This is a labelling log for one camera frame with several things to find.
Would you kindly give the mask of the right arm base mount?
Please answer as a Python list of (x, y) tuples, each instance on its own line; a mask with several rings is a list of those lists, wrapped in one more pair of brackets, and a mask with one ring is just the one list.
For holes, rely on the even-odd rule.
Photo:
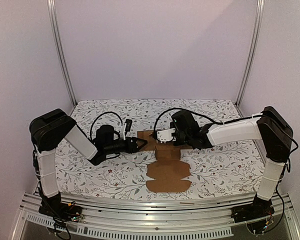
[(271, 199), (264, 200), (255, 194), (252, 203), (232, 207), (230, 217), (234, 219), (235, 223), (240, 223), (263, 218), (274, 213)]

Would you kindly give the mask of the right aluminium frame post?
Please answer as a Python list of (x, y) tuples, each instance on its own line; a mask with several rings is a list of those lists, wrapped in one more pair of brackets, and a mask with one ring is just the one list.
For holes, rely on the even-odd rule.
[(252, 36), (248, 51), (248, 56), (246, 60), (246, 64), (243, 71), (242, 80), (240, 83), (240, 87), (238, 90), (238, 94), (235, 100), (235, 105), (240, 108), (240, 106), (243, 103), (244, 95), (246, 92), (246, 88), (248, 85), (248, 81), (250, 78), (251, 70), (254, 63), (255, 54), (257, 51), (259, 36), (262, 28), (262, 21), (263, 21), (263, 13), (265, 8), (265, 1), (264, 0), (258, 0), (256, 5), (256, 12), (255, 12), (255, 19), (252, 29)]

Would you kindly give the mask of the left aluminium frame post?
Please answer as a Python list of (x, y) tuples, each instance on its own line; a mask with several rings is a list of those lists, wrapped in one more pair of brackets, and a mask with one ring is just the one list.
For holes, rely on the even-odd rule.
[(58, 57), (58, 61), (60, 64), (61, 73), (63, 76), (63, 80), (65, 83), (65, 87), (68, 93), (68, 97), (70, 99), (71, 104), (75, 107), (78, 104), (74, 87), (71, 82), (67, 61), (65, 58), (65, 53), (62, 45), (62, 39), (59, 29), (59, 23), (58, 23), (58, 16), (57, 16), (57, 9), (56, 9), (56, 1), (55, 0), (47, 0), (47, 9), (49, 14), (49, 20), (52, 30), (52, 35), (54, 39), (54, 44), (56, 48), (56, 53)]

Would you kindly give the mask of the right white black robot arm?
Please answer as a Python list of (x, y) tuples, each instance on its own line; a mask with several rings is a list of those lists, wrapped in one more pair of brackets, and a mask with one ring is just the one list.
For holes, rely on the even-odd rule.
[(284, 165), (293, 152), (293, 129), (272, 106), (263, 109), (260, 115), (235, 119), (223, 123), (199, 126), (192, 113), (180, 110), (172, 115), (174, 136), (179, 145), (193, 149), (207, 149), (225, 143), (261, 140), (266, 151), (266, 164), (256, 193), (256, 200), (249, 206), (252, 218), (259, 218), (268, 210), (268, 203), (280, 181)]

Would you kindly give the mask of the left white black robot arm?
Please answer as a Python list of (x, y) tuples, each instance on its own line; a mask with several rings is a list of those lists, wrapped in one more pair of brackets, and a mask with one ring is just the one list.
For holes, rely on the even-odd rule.
[(141, 151), (148, 141), (126, 134), (131, 130), (132, 120), (121, 121), (120, 131), (113, 126), (102, 125), (96, 134), (86, 135), (78, 123), (63, 110), (57, 108), (31, 121), (29, 132), (33, 150), (33, 167), (39, 180), (39, 189), (45, 209), (53, 216), (64, 213), (64, 205), (56, 200), (60, 196), (57, 185), (55, 158), (62, 141), (70, 144), (92, 165), (117, 158), (121, 153)]

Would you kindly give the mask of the aluminium front rail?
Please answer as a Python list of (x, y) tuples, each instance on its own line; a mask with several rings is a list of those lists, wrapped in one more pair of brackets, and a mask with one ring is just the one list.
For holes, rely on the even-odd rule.
[(252, 193), (189, 200), (140, 201), (62, 194), (82, 207), (82, 219), (69, 222), (71, 237), (104, 240), (300, 240), (300, 224), (288, 194), (274, 195), (274, 223), (252, 234), (235, 222), (232, 208), (250, 204)]

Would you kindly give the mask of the floral patterned table mat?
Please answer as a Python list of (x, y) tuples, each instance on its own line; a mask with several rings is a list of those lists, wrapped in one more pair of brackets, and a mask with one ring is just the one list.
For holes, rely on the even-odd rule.
[(153, 138), (154, 130), (170, 127), (179, 110), (194, 112), (200, 126), (211, 120), (239, 118), (229, 100), (117, 99), (83, 100), (71, 114), (75, 131), (89, 142), (100, 127), (113, 127), (113, 138), (131, 120), (127, 136), (136, 139), (136, 153), (108, 155), (93, 165), (77, 148), (63, 140), (55, 151), (39, 157), (49, 175), (42, 182), (47, 193), (67, 193), (87, 198), (157, 201), (190, 200), (256, 193), (265, 165), (251, 140), (236, 140), (207, 149), (174, 146)]

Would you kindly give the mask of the brown cardboard box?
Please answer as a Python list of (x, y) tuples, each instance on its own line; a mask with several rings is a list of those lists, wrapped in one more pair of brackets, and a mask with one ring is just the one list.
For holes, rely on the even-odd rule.
[(147, 140), (143, 151), (153, 151), (155, 161), (147, 165), (146, 188), (154, 193), (182, 193), (191, 186), (187, 178), (191, 175), (190, 165), (181, 161), (180, 146), (172, 142), (160, 143), (153, 138), (152, 130), (137, 132), (137, 137)]

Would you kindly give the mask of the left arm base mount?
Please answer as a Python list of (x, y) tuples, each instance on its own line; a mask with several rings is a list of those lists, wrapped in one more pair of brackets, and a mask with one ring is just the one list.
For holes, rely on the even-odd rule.
[(83, 208), (74, 201), (63, 203), (61, 195), (57, 194), (52, 197), (42, 196), (38, 212), (63, 222), (77, 222), (82, 215)]

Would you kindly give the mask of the aluminium frame post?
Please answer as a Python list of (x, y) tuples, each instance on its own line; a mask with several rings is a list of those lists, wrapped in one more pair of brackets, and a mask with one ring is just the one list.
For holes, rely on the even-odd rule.
[(67, 61), (65, 58), (65, 53), (62, 45), (62, 39), (59, 29), (59, 23), (58, 23), (58, 16), (57, 16), (57, 9), (56, 9), (56, 1), (55, 0), (47, 0), (47, 9), (49, 14), (49, 20), (52, 30), (52, 35), (54, 39), (54, 44), (56, 48), (56, 53), (58, 57), (58, 61), (60, 64), (61, 73), (63, 76), (63, 80), (65, 83), (65, 87), (68, 93), (68, 97), (70, 99), (71, 104), (75, 107), (78, 104), (74, 87), (71, 82)]
[(246, 64), (243, 71), (242, 80), (240, 83), (240, 87), (238, 90), (238, 94), (235, 100), (235, 105), (240, 108), (240, 106), (243, 103), (244, 95), (246, 92), (246, 88), (248, 85), (248, 81), (250, 78), (251, 70), (254, 63), (255, 54), (257, 51), (259, 36), (262, 28), (262, 21), (263, 21), (263, 13), (265, 8), (265, 1), (264, 0), (258, 0), (256, 5), (256, 12), (255, 12), (255, 19), (252, 29), (252, 36), (248, 51), (248, 56), (246, 60)]

